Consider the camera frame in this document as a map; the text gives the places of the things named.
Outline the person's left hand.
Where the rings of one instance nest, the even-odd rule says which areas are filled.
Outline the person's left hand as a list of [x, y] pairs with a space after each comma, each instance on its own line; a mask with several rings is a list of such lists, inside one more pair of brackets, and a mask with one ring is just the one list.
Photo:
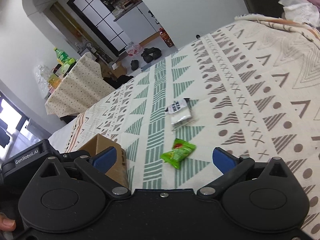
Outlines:
[[12, 232], [16, 229], [16, 221], [8, 218], [5, 214], [0, 213], [0, 230], [4, 232]]

